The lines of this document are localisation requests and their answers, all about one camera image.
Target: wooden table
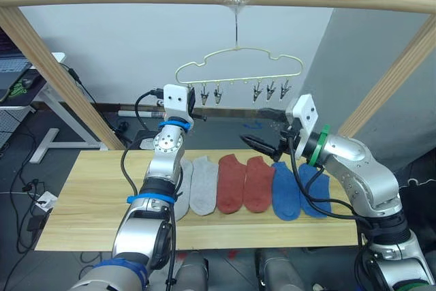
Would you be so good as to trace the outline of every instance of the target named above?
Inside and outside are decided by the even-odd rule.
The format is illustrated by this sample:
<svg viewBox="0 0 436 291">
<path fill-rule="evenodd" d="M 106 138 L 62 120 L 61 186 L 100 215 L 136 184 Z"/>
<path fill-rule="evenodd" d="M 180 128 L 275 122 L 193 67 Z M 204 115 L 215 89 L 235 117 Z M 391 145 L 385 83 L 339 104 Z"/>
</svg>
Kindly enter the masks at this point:
<svg viewBox="0 0 436 291">
<path fill-rule="evenodd" d="M 251 150 L 190 150 L 193 160 L 208 155 L 212 162 L 234 153 L 241 163 L 259 153 Z M 128 208 L 131 187 L 120 170 L 122 151 L 82 151 L 68 176 L 58 203 L 50 215 L 36 250 L 111 251 L 120 221 Z M 153 156 L 152 151 L 131 151 L 126 169 L 138 189 Z M 272 161 L 264 156 L 265 162 Z M 282 158 L 289 165 L 289 156 Z M 330 177 L 330 196 L 347 200 L 339 182 Z M 348 213 L 333 204 L 335 213 Z M 248 247 L 309 247 L 355 245 L 353 221 L 317 219 L 303 213 L 294 221 L 282 221 L 273 208 L 253 214 L 245 207 L 224 215 L 217 209 L 207 216 L 192 211 L 177 222 L 178 249 L 218 249 Z"/>
</svg>

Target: gray floor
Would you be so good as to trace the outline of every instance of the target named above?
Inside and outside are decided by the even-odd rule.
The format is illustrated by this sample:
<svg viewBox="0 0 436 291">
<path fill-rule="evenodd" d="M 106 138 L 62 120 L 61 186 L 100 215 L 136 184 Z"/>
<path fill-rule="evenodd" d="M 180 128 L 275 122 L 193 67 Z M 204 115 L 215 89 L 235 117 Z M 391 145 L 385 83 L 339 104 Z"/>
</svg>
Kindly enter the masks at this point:
<svg viewBox="0 0 436 291">
<path fill-rule="evenodd" d="M 117 117 L 108 114 L 109 119 L 116 123 Z M 130 128 L 126 136 L 133 138 L 139 124 L 135 119 L 127 119 Z M 159 120 L 149 119 L 147 124 L 151 129 L 157 126 Z M 39 142 L 50 127 L 60 129 L 56 140 L 73 141 L 78 137 L 55 114 L 49 111 L 39 111 L 29 114 L 25 124 L 36 135 Z M 193 132 L 189 135 L 187 149 L 241 149 L 245 145 L 240 141 L 239 134 L 256 134 L 275 144 L 280 126 L 271 121 L 253 119 L 210 118 L 207 122 L 196 121 Z M 23 125 L 18 132 L 26 132 Z M 23 135 L 14 134 L 10 140 L 10 148 L 0 159 L 0 192 L 7 192 L 16 170 L 27 154 L 31 141 Z M 45 181 L 48 191 L 58 195 L 73 166 L 79 150 L 57 149 L 49 150 L 40 164 L 29 164 L 25 168 L 26 181 L 37 178 Z M 20 191 L 21 185 L 16 184 L 14 191 Z M 19 259 L 15 250 L 16 227 L 15 217 L 8 195 L 0 196 L 0 286 L 3 287 L 7 274 Z M 26 196 L 14 196 L 20 215 L 29 205 Z M 285 249 L 301 274 L 308 288 L 312 283 L 320 283 L 335 290 L 355 290 L 356 285 L 352 275 L 352 263 L 356 255 L 354 247 L 332 247 L 323 249 Z M 202 251 L 209 260 L 210 279 L 209 290 L 257 290 L 254 271 L 254 251 L 240 250 L 207 250 Z M 183 254 L 178 255 L 178 264 Z M 84 266 L 79 260 L 79 253 L 31 251 L 20 263 L 13 274 L 8 290 L 68 290 L 78 280 L 78 274 Z M 153 273 L 150 290 L 164 290 L 165 270 Z"/>
</svg>

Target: red sock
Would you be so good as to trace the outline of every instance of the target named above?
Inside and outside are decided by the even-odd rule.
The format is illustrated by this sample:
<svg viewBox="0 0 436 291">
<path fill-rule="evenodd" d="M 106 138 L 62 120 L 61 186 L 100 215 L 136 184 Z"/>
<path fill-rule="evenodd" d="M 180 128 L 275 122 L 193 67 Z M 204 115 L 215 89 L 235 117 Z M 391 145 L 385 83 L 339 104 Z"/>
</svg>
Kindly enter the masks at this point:
<svg viewBox="0 0 436 291">
<path fill-rule="evenodd" d="M 253 157 L 247 162 L 247 177 L 244 188 L 244 205 L 253 213 L 262 213 L 271 204 L 271 187 L 275 169 L 268 166 L 262 157 Z"/>
<path fill-rule="evenodd" d="M 219 160 L 217 207 L 223 214 L 234 213 L 242 207 L 246 168 L 234 154 Z"/>
</svg>

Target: wooden frame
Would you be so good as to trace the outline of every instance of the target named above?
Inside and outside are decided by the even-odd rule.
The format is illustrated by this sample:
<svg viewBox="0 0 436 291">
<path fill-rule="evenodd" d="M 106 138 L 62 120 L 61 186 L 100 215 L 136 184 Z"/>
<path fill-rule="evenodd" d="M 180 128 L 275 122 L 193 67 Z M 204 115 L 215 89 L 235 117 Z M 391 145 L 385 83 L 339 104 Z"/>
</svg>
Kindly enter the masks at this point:
<svg viewBox="0 0 436 291">
<path fill-rule="evenodd" d="M 71 3 L 186 3 L 225 5 L 225 0 L 0 0 L 0 26 L 72 110 L 109 149 L 123 145 L 66 76 L 18 6 Z M 248 5 L 341 7 L 431 14 L 415 37 L 344 122 L 339 133 L 352 137 L 436 47 L 436 0 L 249 0 Z"/>
</svg>

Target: keyboard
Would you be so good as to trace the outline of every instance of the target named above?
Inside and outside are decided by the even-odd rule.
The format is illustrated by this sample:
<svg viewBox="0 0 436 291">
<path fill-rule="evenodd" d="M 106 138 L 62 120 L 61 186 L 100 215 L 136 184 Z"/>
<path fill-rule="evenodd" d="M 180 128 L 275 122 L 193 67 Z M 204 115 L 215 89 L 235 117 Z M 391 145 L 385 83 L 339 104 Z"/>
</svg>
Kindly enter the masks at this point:
<svg viewBox="0 0 436 291">
<path fill-rule="evenodd" d="M 0 74 L 1 73 L 17 73 L 22 74 L 29 69 L 32 64 L 25 58 L 0 58 Z"/>
</svg>

